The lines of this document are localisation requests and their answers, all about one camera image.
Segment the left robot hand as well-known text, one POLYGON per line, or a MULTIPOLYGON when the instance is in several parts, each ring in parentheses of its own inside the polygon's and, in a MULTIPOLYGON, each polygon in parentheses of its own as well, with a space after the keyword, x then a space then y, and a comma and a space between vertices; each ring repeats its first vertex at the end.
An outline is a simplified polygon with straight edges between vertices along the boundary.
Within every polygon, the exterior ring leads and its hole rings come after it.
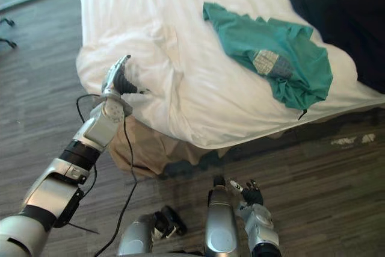
POLYGON ((105 75, 101 92, 103 96, 116 96, 119 99, 123 94, 148 94, 150 90, 138 87, 131 83, 125 75, 125 66, 131 55, 121 57, 105 75))

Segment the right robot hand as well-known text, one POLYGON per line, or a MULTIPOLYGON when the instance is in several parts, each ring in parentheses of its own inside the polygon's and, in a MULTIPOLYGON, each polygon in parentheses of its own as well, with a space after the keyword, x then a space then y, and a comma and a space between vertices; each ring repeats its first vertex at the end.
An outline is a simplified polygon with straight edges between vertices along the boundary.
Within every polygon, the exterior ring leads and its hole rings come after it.
POLYGON ((254 204, 264 204, 262 193, 255 180, 251 179, 249 182, 247 182, 246 187, 242 187, 238 182, 234 180, 230 180, 230 184, 242 195, 247 205, 251 206, 254 204))

